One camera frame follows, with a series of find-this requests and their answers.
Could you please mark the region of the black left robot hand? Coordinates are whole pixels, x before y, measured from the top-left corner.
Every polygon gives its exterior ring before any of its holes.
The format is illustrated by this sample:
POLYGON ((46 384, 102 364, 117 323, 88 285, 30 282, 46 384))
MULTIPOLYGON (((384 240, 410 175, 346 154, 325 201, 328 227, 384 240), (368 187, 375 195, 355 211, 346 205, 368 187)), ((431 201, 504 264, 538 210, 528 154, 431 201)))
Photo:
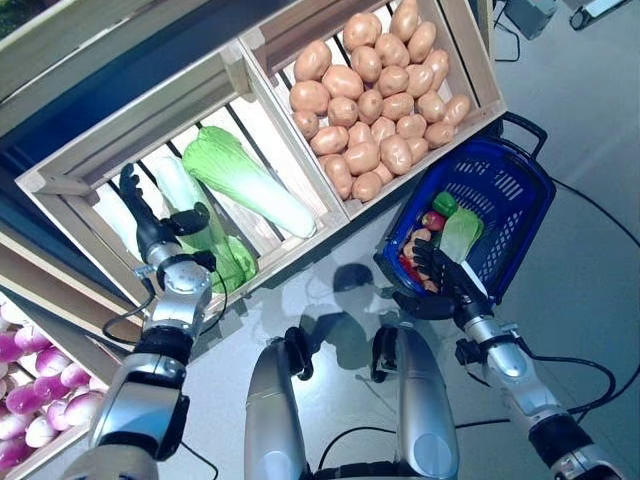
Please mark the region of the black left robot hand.
POLYGON ((119 193, 136 222, 136 241, 142 260, 157 267, 166 258, 184 255, 180 237, 198 233, 209 223, 207 207, 196 202, 191 209, 159 219, 143 198, 139 176, 132 164, 121 170, 119 193))

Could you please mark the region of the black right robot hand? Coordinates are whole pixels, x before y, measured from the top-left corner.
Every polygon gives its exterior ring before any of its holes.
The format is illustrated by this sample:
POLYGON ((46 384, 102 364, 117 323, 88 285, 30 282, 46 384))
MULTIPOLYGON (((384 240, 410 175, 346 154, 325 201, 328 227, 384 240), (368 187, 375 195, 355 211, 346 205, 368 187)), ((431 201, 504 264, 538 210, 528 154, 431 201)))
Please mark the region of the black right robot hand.
POLYGON ((488 297, 460 264, 421 239, 413 252, 417 270, 429 277, 437 292, 420 297, 395 291, 392 298, 402 310, 418 320, 453 319, 461 329, 476 317, 493 315, 488 297))

